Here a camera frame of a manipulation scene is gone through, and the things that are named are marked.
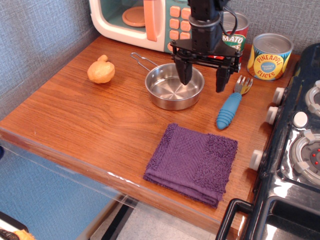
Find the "wooden countertop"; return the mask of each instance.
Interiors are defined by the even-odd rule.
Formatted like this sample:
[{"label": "wooden countertop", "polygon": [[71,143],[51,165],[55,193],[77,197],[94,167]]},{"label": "wooden countertop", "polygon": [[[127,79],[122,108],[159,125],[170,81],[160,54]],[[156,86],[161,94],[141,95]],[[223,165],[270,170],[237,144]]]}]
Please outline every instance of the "wooden countertop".
[{"label": "wooden countertop", "polygon": [[[64,167],[106,184],[196,226],[215,233],[229,201],[252,202],[257,173],[249,169],[254,149],[264,150],[272,131],[265,117],[277,87],[286,87],[298,55],[291,55],[284,76],[275,81],[255,79],[243,96],[231,125],[218,130],[218,112],[233,92],[239,75],[250,77],[243,52],[240,73],[231,75],[225,90],[216,93],[216,69],[195,65],[205,86],[199,101],[181,111],[155,106],[145,87],[147,70],[130,57],[137,52],[157,64],[172,63],[170,54],[148,50],[100,36],[39,90],[0,122],[2,139]],[[102,54],[115,65],[105,84],[88,80],[87,69]],[[143,180],[146,166],[168,124],[238,141],[223,201],[217,209]],[[243,217],[237,214],[231,234]]]}]

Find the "can lid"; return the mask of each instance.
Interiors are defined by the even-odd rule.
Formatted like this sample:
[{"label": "can lid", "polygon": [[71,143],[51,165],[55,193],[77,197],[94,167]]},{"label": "can lid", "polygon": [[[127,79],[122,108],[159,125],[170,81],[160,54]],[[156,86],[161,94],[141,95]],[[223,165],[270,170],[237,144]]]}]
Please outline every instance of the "can lid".
[{"label": "can lid", "polygon": [[[249,26],[248,18],[245,15],[238,12],[236,12],[235,15],[238,19],[237,30],[243,30]],[[226,31],[232,31],[234,29],[236,18],[228,11],[223,12],[223,27]]]},{"label": "can lid", "polygon": [[293,42],[287,37],[275,33],[263,33],[253,39],[256,49],[267,54],[285,54],[294,48]]}]

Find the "black stove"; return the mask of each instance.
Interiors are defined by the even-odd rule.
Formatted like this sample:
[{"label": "black stove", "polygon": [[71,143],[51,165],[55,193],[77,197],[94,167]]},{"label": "black stove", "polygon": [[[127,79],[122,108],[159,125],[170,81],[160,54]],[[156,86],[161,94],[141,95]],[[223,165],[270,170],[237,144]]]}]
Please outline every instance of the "black stove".
[{"label": "black stove", "polygon": [[248,215],[241,239],[320,240],[320,43],[302,52],[273,102],[267,147],[250,162],[258,171],[253,203],[231,200],[217,240],[226,239],[236,212]]}]

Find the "stainless steel bowl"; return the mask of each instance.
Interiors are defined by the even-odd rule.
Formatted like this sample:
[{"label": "stainless steel bowl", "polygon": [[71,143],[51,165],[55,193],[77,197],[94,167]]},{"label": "stainless steel bowl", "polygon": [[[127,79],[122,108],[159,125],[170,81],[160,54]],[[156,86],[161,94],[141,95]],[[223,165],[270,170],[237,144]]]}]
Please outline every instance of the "stainless steel bowl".
[{"label": "stainless steel bowl", "polygon": [[145,86],[149,92],[151,101],[159,108],[171,111],[183,110],[194,105],[200,97],[200,93],[205,85],[205,79],[201,72],[196,68],[192,68],[192,78],[187,85],[180,82],[175,63],[167,63],[155,67],[147,74],[145,78]]}]

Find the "folded washcloth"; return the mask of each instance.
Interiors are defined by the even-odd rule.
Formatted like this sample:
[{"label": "folded washcloth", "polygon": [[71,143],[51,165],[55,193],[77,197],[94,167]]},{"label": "folded washcloth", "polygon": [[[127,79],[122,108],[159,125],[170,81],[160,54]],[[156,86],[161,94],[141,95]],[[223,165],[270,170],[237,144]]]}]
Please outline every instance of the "folded washcloth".
[{"label": "folded washcloth", "polygon": [[216,208],[226,192],[238,142],[169,124],[143,178]]}]

